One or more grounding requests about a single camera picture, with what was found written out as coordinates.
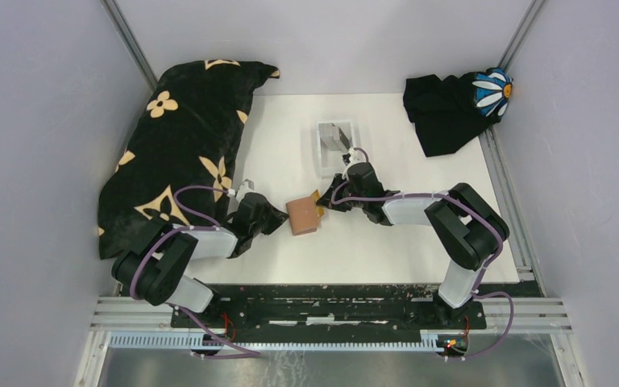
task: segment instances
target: black pillow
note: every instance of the black pillow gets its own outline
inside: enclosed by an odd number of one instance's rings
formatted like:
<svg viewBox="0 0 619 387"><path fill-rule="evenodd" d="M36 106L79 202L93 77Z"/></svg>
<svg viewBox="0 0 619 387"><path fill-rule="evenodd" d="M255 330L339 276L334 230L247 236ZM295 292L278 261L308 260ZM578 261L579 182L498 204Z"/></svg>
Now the black pillow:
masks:
<svg viewBox="0 0 619 387"><path fill-rule="evenodd" d="M98 199L101 259L118 256L148 221L210 226L177 207L187 185L231 188L253 91L279 69L260 62L200 60L167 70L139 119L115 174ZM223 221L229 198L204 189L185 206Z"/></svg>

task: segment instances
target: black cloth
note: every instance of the black cloth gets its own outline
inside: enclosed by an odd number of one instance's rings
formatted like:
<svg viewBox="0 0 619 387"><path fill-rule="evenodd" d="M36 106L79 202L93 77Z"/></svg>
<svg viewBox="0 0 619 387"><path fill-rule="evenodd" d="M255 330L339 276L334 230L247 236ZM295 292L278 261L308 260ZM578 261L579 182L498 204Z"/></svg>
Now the black cloth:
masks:
<svg viewBox="0 0 619 387"><path fill-rule="evenodd" d="M426 156L441 156L457 152L464 144L479 135L490 125L501 121L506 104L501 100L491 106L479 108L480 99L489 91L479 91L475 81L487 81L488 75L499 72L505 77L492 78L500 88L499 93L511 80L499 69L485 73L467 73L462 77L449 76L441 81L436 75L407 79L403 101L409 121L414 123L417 137Z"/></svg>
<svg viewBox="0 0 619 387"><path fill-rule="evenodd" d="M149 219L210 226L181 210L174 193L187 185L228 189L253 91L276 67L260 62L200 60L167 70L139 118L115 174L98 200L101 259L128 247ZM223 221L228 197L198 189L185 206Z"/></svg>

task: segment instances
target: metal frame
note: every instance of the metal frame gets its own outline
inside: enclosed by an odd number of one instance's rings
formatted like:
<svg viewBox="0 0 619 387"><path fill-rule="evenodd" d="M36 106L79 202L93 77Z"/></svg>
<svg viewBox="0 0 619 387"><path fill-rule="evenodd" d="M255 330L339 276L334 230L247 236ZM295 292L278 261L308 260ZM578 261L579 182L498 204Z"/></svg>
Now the metal frame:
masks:
<svg viewBox="0 0 619 387"><path fill-rule="evenodd" d="M122 36L125 45L134 57L137 67L146 78L146 82L154 88L157 80L152 72L150 64L140 49L131 29L127 25L122 11L115 0L101 0L108 10L110 18ZM544 7L546 0L533 0L523 20L512 37L505 54L502 56L499 66L507 69L518 49L525 40L530 28ZM520 211L515 200L515 195L505 167L504 158L500 146L496 141L494 128L488 129L480 136L484 157L492 184L500 205L500 211L504 215L512 236L509 244L513 250L518 275L521 281L536 281L542 294L545 293L541 276L537 270L536 261L530 240L521 221ZM431 290L437 286L425 285ZM413 299L425 302L427 299ZM503 299L483 300L485 319L488 324L486 329L472 330L473 334L497 335L501 333L509 319L509 305ZM555 347L555 353L566 387L584 386L584 379L574 351L574 339L572 338L571 325L568 321L563 303L558 298L514 298L516 317L513 322L511 335L520 334L549 334ZM82 356L75 386L97 386L102 366L105 361L107 349L118 343L128 340L134 347L159 347L160 345L176 345L177 347L192 347L199 343L203 330L188 328L172 328L173 310L169 306L151 306L146 302L137 302L130 298L110 297L100 298L97 309L94 312L93 321L86 340L84 355ZM223 333L222 329L213 329L215 333ZM431 339L437 335L457 335L461 332L455 330L427 330L421 331L422 343L408 343L404 346L397 343L380 344L340 344L338 346L326 346L317 344L293 344L293 343L246 343L261 350L287 350L303 349L307 351L322 351L339 349L341 351L358 351L367 348L370 351L383 350L409 350L429 351Z"/></svg>
<svg viewBox="0 0 619 387"><path fill-rule="evenodd" d="M509 319L509 303L500 298L482 301L488 327L472 330L472 334L500 334ZM516 298L511 335L548 334L555 346L557 361L566 387L584 386L571 343L572 329L563 302L558 298ZM146 302L126 297L101 297L93 314L85 351L77 371L74 385L98 386L106 353L110 347L198 349L204 332L201 329L172 328L174 311L171 307L151 306ZM433 342L438 335L458 335L461 331L422 330L422 342L417 343L245 343L262 351L408 351L433 352Z"/></svg>

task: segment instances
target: purple cable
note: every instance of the purple cable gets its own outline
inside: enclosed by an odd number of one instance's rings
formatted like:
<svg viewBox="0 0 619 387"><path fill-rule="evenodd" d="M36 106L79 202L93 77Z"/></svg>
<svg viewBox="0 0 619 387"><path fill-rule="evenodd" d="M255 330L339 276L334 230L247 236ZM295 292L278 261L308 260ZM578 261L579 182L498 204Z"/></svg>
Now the purple cable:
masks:
<svg viewBox="0 0 619 387"><path fill-rule="evenodd" d="M483 217L478 215L474 210L470 209L468 206L464 205L462 202L454 199L453 197L449 195L445 195L442 193L437 193L437 194L436 193L409 193L409 194L402 194L402 195L387 196L385 198L347 197L347 198L342 198L338 201L335 200L335 195L337 194L337 192L340 191L340 189L344 187L347 183L348 181L345 180L344 182L340 183L338 187L334 189L334 191L331 193L331 200L330 200L331 204L338 205L338 204L349 202L349 201L387 202L389 200L403 199L403 198L441 198L441 199L447 200L448 202L454 204L455 206L457 206L458 208L460 208L461 210L469 214L472 218L477 220L478 223L482 224L485 228L488 229L488 231L490 231L492 236L494 236L495 239L497 240L497 250L487 260L485 260L483 264L481 265L480 271L478 272L478 276L476 277L476 282L473 283L471 293L472 293L473 299L475 300L484 300L486 298L492 298L496 296L506 297L506 299L509 301L509 322L506 325L506 329L504 330L504 333L502 333L500 338L493 345L485 348L483 351L474 353L472 355L462 356L461 358L459 358L459 360L473 359L475 357L482 356L483 354L486 354L490 352L491 350L497 348L497 346L499 346L506 339L506 336L509 334L509 330L511 329L511 326L513 324L513 316L514 316L513 300L511 299L511 296L509 296L509 294L506 292L493 292L493 293L484 294L482 296L476 294L476 291L478 290L478 287L480 286L480 282L483 280L483 276L485 275L485 271L488 269L488 266L501 254L502 248L504 247L504 241L502 240L499 232L497 232L495 227L493 227L487 220L483 219Z"/></svg>
<svg viewBox="0 0 619 387"><path fill-rule="evenodd" d="M487 354L488 352L494 350L495 348L499 347L500 344L502 344L502 342L506 339L506 336L509 335L509 330L511 329L511 326L513 324L513 300L511 299L511 296L509 296L508 293L506 292L492 292L492 293L488 293L488 294L484 294L482 296L473 294L473 299L475 300L484 300L486 298L493 298L493 297L497 297L497 296L502 296L504 298L507 299L507 301L509 301L509 321L506 324L506 328L504 329L504 332L502 333L502 335L500 336L499 339L497 339L497 341L485 348L483 351L480 352L476 352L474 354L471 354L469 356L461 356L461 357L449 357L447 358L448 360L459 360L459 361L463 361L463 360L470 360L470 359L474 359L476 357L480 357L482 355Z"/></svg>
<svg viewBox="0 0 619 387"><path fill-rule="evenodd" d="M146 255L143 256L143 259L141 260L139 267L136 268L136 273L134 273L134 276L131 278L131 285L129 286L129 294L131 295L132 298L134 298L135 300L139 299L139 295L136 294L136 285L139 283L139 278L141 277L141 273L143 272L143 269L146 268L146 264L148 263L148 260L151 259L151 256L158 250L158 248L160 248L160 246L162 246L162 243L164 243L167 239L172 238L172 235L175 235L182 231L188 231L188 230L212 231L214 229L212 227L181 226L173 230L170 230L166 232L164 235L162 235L162 238L158 239L156 244L154 244L153 247L150 250L148 250Z"/></svg>
<svg viewBox="0 0 619 387"><path fill-rule="evenodd" d="M250 358L262 356L262 354L257 351L253 351L251 349L241 347L239 345L236 345L230 341L226 341L225 339L222 339L221 337L217 336L217 334L213 333L210 329L208 329L208 327L204 323L202 323L202 321L199 320L191 310L188 310L186 308L181 308L181 307L179 308L179 310L186 313L186 315L189 316L189 318L191 318L193 322L196 323L196 325L198 325L203 331L205 331L206 334L210 335L210 337L212 337L212 341L218 342L221 345L226 345L227 347L231 347L235 350L243 352L243 353L237 353L234 355L203 356L204 359L210 359L210 360L250 359Z"/></svg>
<svg viewBox="0 0 619 387"><path fill-rule="evenodd" d="M198 212L196 210L191 210L190 208L188 208L187 206L184 206L183 204L181 204L181 202L179 202L179 194L181 194L184 191L191 190L191 189L207 189L209 191L217 191L217 192L222 192L224 194L228 194L229 191L226 190L226 189L219 189L219 188L209 187L207 185L187 185L186 187L176 191L174 193L174 195L173 195L174 202L177 204L177 206L179 206L179 208L181 208L182 210L188 212L189 214L194 214L194 215L196 215L199 218L203 218L203 219L211 222L216 227L219 227L220 224L219 224L219 222L216 219L210 217L209 215L203 214L202 212Z"/></svg>
<svg viewBox="0 0 619 387"><path fill-rule="evenodd" d="M146 264L148 263L148 260L150 260L153 253L155 253L157 249L160 248L162 243L164 243L167 239L171 238L173 235L179 232L188 231L188 230L212 231L214 229L212 227L183 226L183 227L175 228L174 230L170 230L169 232L165 233L165 235L163 235L162 238L158 239L156 244L154 244L153 247L150 250L148 250L146 255L143 257L143 260L141 260L139 267L136 268L136 273L134 273L134 277L131 278L131 285L129 286L129 294L131 295L132 298L134 298L135 300L139 299L139 295L136 294L136 285L139 282L139 278L141 277L141 273L143 272L143 269L146 267ZM190 310L186 308L180 307L180 309L184 313L186 313L186 315L188 315L200 328L202 328L203 331L205 331L208 335L212 336L214 341L218 341L219 343L223 345L227 345L234 349L238 349L241 352L245 352L244 354L225 355L225 356L204 356L206 359L225 360L225 359L244 359L244 358L250 358L250 357L260 357L259 352L240 347L238 345L229 343L226 340L219 338L219 336L217 336L215 333L209 330L205 326L205 324L203 324L200 320L198 320L196 316L193 314L193 312L191 312Z"/></svg>
<svg viewBox="0 0 619 387"><path fill-rule="evenodd" d="M367 153L367 151L360 147L353 147L352 149L355 149L357 152L362 152L362 154L364 155L364 159L366 159L365 162L369 162L369 154Z"/></svg>
<svg viewBox="0 0 619 387"><path fill-rule="evenodd" d="M483 219L483 217L478 215L474 210L470 209L468 206L464 205L462 202L454 199L453 197L451 197L449 195L445 195L445 194L442 194L442 193L437 193L437 194L436 193L408 193L408 194L387 196L387 197L384 197L384 198L362 198L362 197L356 197L356 196L348 196L347 198L342 198L340 200L335 200L335 195L337 194L337 192L340 191L340 189L342 187L344 187L347 183L348 183L348 181L345 180L344 182L340 183L340 185L338 185L338 187L336 187L334 189L334 191L331 193L331 201L330 201L331 204L338 205L338 204L341 204L341 203L344 203L344 202L349 202L349 201L356 201L356 202L387 202L387 201L390 201L390 200L404 199L404 198L440 198L440 199L444 199L444 200L454 204L455 206L457 206L458 208L460 208L461 210L463 210L464 212L469 214L472 218L477 220L478 223L482 224L485 228L487 228L488 231L490 231L492 236L494 236L496 241L497 241L497 250L487 260L485 260L485 262L483 262L482 266L480 267L480 271L478 273L478 277L476 278L476 282L473 284L473 287L472 287L472 292L475 292L478 289L478 286L480 286L480 282L483 280L483 277L485 276L485 271L488 269L488 266L502 252L502 249L504 247L504 241L502 240L500 234L497 232L495 227L493 227L490 223L488 223L487 220Z"/></svg>

